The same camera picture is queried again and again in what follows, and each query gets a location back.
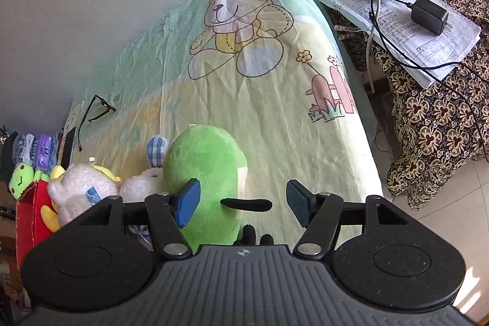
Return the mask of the green frog plush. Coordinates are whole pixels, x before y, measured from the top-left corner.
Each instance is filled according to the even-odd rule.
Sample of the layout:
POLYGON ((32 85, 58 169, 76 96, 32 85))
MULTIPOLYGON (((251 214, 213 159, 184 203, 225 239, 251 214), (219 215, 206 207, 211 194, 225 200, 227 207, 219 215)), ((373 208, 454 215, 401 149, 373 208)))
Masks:
POLYGON ((40 180, 49 182, 49 175, 40 169, 34 169, 27 163, 20 163, 13 171, 8 190, 15 200, 20 200, 27 189, 40 180))

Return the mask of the yellow tiger plush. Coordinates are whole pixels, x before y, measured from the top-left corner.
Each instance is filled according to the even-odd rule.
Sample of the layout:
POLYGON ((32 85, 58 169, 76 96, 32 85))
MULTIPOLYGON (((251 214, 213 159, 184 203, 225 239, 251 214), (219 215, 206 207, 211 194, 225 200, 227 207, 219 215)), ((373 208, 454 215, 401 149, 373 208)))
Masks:
MULTIPOLYGON (((118 190, 119 190, 119 183, 121 182, 120 177, 116 177, 109 169, 106 169, 102 166, 97 166, 97 165, 91 165, 91 166, 107 174, 112 180, 116 182, 116 185, 118 186, 118 190)), ((50 174, 50 180, 54 180, 60 177, 64 171, 66 170, 62 166, 56 166, 50 174)), ((59 225, 59 221, 58 221, 58 210, 53 203, 52 206, 55 209, 55 211, 50 210, 47 206, 44 205, 41 209, 41 212, 42 212, 43 222, 50 229, 50 231, 55 233, 61 228, 61 226, 59 225)))

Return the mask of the white paper stack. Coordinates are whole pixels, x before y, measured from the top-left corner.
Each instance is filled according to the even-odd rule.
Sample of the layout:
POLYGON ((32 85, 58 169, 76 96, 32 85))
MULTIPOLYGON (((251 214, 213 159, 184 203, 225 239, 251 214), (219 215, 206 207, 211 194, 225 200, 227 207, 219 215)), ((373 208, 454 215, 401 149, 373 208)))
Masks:
POLYGON ((481 27, 455 11, 442 0, 430 0, 448 11, 447 26, 441 35, 434 35, 411 19, 410 9, 393 0, 322 0, 328 7, 341 13, 347 20, 364 31, 371 32, 369 13, 381 4, 378 23, 386 37, 389 50, 408 56, 402 61, 409 64, 407 72, 423 88, 428 89, 438 79, 443 80, 462 62, 480 40, 481 27), (433 67, 426 74, 412 66, 433 67))

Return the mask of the red cardboard box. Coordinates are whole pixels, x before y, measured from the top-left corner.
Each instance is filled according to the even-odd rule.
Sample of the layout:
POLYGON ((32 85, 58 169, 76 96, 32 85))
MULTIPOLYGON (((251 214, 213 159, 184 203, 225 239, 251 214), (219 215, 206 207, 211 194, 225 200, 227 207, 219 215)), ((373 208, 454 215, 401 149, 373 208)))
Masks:
POLYGON ((45 205, 55 211, 47 192, 48 182, 33 182, 16 205, 16 253, 17 268, 21 269, 26 254, 44 241, 52 231, 42 220, 41 209, 45 205))

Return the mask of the cartoon bear bed sheet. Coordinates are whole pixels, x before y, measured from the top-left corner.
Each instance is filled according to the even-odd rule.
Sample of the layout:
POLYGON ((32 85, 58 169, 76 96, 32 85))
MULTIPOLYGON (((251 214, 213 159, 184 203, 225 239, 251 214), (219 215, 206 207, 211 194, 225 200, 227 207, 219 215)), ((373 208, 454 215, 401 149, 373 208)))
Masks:
POLYGON ((273 204, 241 226, 281 243, 302 233, 289 180, 351 202, 382 192, 373 111, 313 0, 187 0, 101 67, 69 118, 72 162, 94 157, 122 179, 148 167, 155 136, 225 129, 247 160, 244 197, 273 204))

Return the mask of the green plush doll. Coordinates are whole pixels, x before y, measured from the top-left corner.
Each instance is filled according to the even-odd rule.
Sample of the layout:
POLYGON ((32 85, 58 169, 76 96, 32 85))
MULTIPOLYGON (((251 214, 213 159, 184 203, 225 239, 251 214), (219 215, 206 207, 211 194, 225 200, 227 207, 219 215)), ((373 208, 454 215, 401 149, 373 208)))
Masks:
POLYGON ((200 200, 182 229, 193 251, 201 245, 231 245, 243 212, 268 212, 266 199, 246 199, 245 154, 225 129, 191 125, 169 146, 163 163, 163 190, 175 193, 191 179, 200 182, 200 200))

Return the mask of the white plush bunny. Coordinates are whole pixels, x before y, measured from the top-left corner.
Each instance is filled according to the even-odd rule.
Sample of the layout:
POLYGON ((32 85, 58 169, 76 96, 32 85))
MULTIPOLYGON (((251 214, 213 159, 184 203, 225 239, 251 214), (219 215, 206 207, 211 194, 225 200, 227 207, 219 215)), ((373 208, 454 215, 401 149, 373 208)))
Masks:
POLYGON ((119 195, 125 203, 143 202, 152 194, 163 192, 163 163, 167 154, 168 141, 165 137, 155 136, 147 145, 150 168, 126 180, 119 189, 119 195))
POLYGON ((47 186, 51 201, 64 227, 97 202, 118 195, 118 186, 107 174, 87 164, 71 165, 47 186))

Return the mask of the brown floral cloth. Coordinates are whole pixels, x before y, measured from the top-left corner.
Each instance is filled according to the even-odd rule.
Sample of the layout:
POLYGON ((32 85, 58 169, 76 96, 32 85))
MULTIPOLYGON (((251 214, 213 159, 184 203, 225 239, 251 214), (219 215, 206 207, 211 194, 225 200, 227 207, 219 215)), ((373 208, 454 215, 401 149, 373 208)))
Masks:
POLYGON ((414 211, 428 205, 470 160, 488 154, 488 0, 442 0, 481 27, 481 39, 443 84, 423 90, 381 46, 357 33, 344 40, 355 68, 378 63, 390 86, 400 154, 387 173, 390 194, 414 211))

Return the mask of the purple plastic toy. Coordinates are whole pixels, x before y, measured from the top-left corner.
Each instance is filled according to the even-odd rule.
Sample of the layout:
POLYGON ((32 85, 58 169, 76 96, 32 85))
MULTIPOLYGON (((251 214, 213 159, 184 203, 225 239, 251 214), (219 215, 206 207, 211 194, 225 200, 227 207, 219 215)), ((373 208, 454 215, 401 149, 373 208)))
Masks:
POLYGON ((41 134, 36 142, 36 154, 34 157, 34 167, 47 172, 50 169, 52 137, 41 134))

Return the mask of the black smartphone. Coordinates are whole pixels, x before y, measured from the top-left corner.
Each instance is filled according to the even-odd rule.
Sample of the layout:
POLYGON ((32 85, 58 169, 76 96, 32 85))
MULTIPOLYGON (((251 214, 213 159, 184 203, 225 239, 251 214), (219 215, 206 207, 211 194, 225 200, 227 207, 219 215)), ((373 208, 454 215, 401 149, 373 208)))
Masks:
POLYGON ((73 127, 65 137, 65 144, 63 146, 63 153, 61 157, 61 166, 66 170, 71 163, 71 156, 74 147, 76 128, 73 127))

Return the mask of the black power adapter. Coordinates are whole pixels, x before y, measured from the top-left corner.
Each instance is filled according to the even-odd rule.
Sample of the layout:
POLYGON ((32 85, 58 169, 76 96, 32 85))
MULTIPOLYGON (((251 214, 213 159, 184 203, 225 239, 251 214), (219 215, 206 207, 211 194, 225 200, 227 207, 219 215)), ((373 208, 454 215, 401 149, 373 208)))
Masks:
POLYGON ((434 35, 441 35, 447 25, 448 11, 430 0, 416 0, 411 5, 411 19, 434 35))

